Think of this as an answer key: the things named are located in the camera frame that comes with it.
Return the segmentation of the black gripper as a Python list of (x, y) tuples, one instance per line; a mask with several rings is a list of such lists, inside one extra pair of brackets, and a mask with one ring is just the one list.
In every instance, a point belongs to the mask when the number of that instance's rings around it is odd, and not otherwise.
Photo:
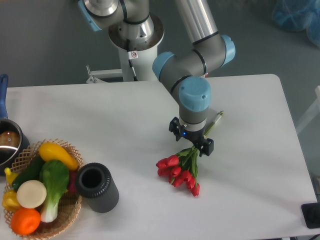
[(189, 124), (176, 116), (170, 121), (168, 130), (173, 133), (176, 141), (181, 138), (189, 140), (199, 150), (199, 156), (210, 156), (214, 150), (214, 140), (205, 138), (206, 120), (198, 124)]

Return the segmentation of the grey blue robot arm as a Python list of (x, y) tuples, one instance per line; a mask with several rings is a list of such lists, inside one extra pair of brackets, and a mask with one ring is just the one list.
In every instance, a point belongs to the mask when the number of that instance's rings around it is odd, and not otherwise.
[(117, 47), (120, 74), (125, 82), (159, 81), (179, 106), (169, 131), (192, 142), (200, 155), (209, 156), (214, 141), (206, 138), (205, 125), (211, 104), (211, 87), (205, 75), (229, 63), (235, 44), (220, 35), (205, 0), (178, 0), (178, 8), (192, 50), (178, 57), (158, 52), (164, 37), (161, 20), (150, 12), (147, 0), (80, 0), (78, 7), (95, 32), (108, 30)]

